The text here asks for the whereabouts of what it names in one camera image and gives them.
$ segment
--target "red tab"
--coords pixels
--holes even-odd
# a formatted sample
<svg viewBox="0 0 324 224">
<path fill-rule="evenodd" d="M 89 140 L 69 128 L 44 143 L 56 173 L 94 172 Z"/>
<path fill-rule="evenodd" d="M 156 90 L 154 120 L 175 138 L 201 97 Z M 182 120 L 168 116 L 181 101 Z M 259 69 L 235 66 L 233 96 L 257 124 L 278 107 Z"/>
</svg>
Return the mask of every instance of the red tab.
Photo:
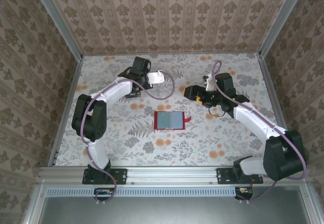
<svg viewBox="0 0 324 224">
<path fill-rule="evenodd" d="M 188 123 L 190 120 L 191 120 L 191 116 L 188 117 L 188 118 L 185 118 L 185 119 L 184 119 L 184 122 L 185 122 L 185 123 Z"/>
</svg>

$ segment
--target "gray panel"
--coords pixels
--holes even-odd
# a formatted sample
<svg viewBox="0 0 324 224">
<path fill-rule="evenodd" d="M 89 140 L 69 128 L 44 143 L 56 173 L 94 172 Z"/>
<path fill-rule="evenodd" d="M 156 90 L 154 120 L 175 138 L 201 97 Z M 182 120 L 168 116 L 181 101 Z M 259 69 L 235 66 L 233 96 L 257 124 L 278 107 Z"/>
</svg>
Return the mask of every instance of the gray panel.
<svg viewBox="0 0 324 224">
<path fill-rule="evenodd" d="M 256 195 L 266 188 L 255 188 Z M 40 223 L 310 223 L 299 187 L 276 187 L 264 198 L 239 204 L 233 197 L 47 198 Z"/>
</svg>

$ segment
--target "metal edge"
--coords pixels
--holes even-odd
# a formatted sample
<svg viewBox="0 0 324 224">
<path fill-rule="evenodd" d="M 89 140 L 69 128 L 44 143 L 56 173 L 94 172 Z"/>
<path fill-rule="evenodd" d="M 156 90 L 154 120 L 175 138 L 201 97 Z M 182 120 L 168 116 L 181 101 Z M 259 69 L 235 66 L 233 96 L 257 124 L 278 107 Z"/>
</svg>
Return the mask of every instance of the metal edge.
<svg viewBox="0 0 324 224">
<path fill-rule="evenodd" d="M 40 189 L 41 189 L 40 187 L 35 187 L 35 189 L 34 189 L 34 191 L 32 193 L 32 196 L 30 198 L 30 202 L 29 202 L 29 205 L 28 205 L 28 209 L 27 209 L 26 214 L 25 214 L 23 224 L 29 224 L 30 221 L 31 221 L 31 218 L 33 216 L 33 213 L 34 213 L 34 210 L 35 210 L 35 207 L 36 207 L 36 202 L 37 202 L 37 199 L 38 199 L 38 196 L 39 196 Z"/>
<path fill-rule="evenodd" d="M 323 211 L 320 207 L 317 193 L 313 186 L 300 186 L 300 192 L 305 208 L 312 224 L 324 223 Z"/>
<path fill-rule="evenodd" d="M 269 29 L 266 37 L 263 40 L 263 43 L 260 47 L 261 56 L 265 57 L 269 52 L 273 42 L 277 38 L 280 30 L 285 24 L 290 12 L 294 8 L 297 0 L 284 0 L 277 17 L 274 19 L 271 28 Z"/>
<path fill-rule="evenodd" d="M 136 52 L 136 53 L 97 53 L 84 54 L 84 56 L 138 56 L 138 55 L 210 55 L 210 54 L 258 54 L 258 51 L 192 51 L 192 52 Z"/>
<path fill-rule="evenodd" d="M 277 125 L 287 129 L 287 124 L 284 118 L 284 114 L 282 113 L 279 99 L 274 89 L 274 85 L 272 83 L 272 79 L 265 58 L 258 57 L 258 61 L 264 79 L 264 83 L 268 91 L 269 99 L 273 108 L 274 117 L 275 120 L 277 121 Z"/>
<path fill-rule="evenodd" d="M 51 18 L 53 19 L 56 27 L 60 31 L 66 44 L 70 48 L 76 61 L 80 61 L 82 59 L 82 51 L 79 48 L 78 44 L 75 42 L 75 39 L 74 39 L 72 33 L 70 32 L 70 30 L 68 29 L 58 8 L 56 7 L 54 0 L 41 0 L 41 1 L 44 4 L 47 12 L 50 14 Z"/>
<path fill-rule="evenodd" d="M 128 169 L 128 181 L 126 186 L 219 186 L 219 187 L 243 187 L 244 184 L 219 185 L 217 182 L 216 168 L 225 168 L 228 166 L 214 167 L 126 167 Z M 84 187 L 82 177 L 86 167 L 43 167 L 39 172 L 39 182 L 37 185 L 65 186 L 65 187 Z M 273 180 L 264 178 L 262 186 L 270 186 Z M 278 186 L 303 186 L 304 181 L 281 180 Z"/>
<path fill-rule="evenodd" d="M 35 187 L 23 224 L 38 224 L 47 192 L 46 186 Z"/>
<path fill-rule="evenodd" d="M 69 94 L 68 94 L 68 96 L 66 98 L 64 110 L 63 110 L 63 113 L 62 113 L 62 118 L 61 118 L 59 127 L 57 129 L 57 133 L 56 133 L 55 140 L 54 140 L 54 143 L 53 143 L 53 148 L 52 148 L 52 151 L 51 151 L 48 166 L 53 166 L 55 155 L 56 155 L 57 151 L 59 150 L 59 148 L 61 146 L 64 131 L 65 131 L 65 127 L 66 127 L 66 123 L 67 123 L 67 119 L 69 117 L 69 111 L 70 111 L 70 108 L 71 108 L 71 105 L 72 105 L 72 102 L 73 102 L 73 96 L 74 96 L 74 93 L 75 93 L 77 82 L 78 82 L 80 74 L 81 74 L 82 64 L 83 64 L 82 61 L 79 61 L 77 63 L 77 65 L 76 65 L 76 69 L 75 69 L 74 76 L 73 76 L 73 79 L 72 79 Z"/>
</svg>

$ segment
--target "white tag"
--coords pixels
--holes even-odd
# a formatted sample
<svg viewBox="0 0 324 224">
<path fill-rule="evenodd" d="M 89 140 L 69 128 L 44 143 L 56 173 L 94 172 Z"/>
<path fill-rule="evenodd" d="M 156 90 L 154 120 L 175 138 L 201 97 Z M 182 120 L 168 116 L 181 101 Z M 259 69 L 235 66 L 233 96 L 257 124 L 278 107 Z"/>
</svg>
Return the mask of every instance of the white tag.
<svg viewBox="0 0 324 224">
<path fill-rule="evenodd" d="M 164 82 L 164 75 L 161 71 L 147 73 L 149 84 L 158 84 Z"/>
<path fill-rule="evenodd" d="M 214 91 L 215 87 L 213 84 L 213 78 L 212 78 L 212 74 L 209 73 L 208 78 L 206 79 L 206 83 L 204 83 L 206 85 L 206 91 Z"/>
</svg>

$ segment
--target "metal bracket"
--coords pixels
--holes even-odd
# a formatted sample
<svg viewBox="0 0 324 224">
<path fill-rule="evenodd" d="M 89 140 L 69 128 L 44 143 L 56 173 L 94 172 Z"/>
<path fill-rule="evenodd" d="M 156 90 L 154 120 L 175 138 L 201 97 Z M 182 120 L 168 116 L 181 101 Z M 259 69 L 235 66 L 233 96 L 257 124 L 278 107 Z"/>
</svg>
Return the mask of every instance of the metal bracket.
<svg viewBox="0 0 324 224">
<path fill-rule="evenodd" d="M 118 185 L 125 185 L 127 181 L 126 168 L 109 168 L 108 172 L 113 176 Z M 82 184 L 84 185 L 113 185 L 109 176 L 99 170 L 89 167 L 85 169 Z"/>
<path fill-rule="evenodd" d="M 149 72 L 146 74 L 148 84 L 158 84 L 164 82 L 164 75 L 161 71 Z"/>
<path fill-rule="evenodd" d="M 219 185 L 250 184 L 251 182 L 253 182 L 253 184 L 263 184 L 263 178 L 256 174 L 249 175 L 246 178 L 243 178 L 240 181 L 238 181 L 234 176 L 232 167 L 217 168 L 216 172 L 217 182 Z"/>
</svg>

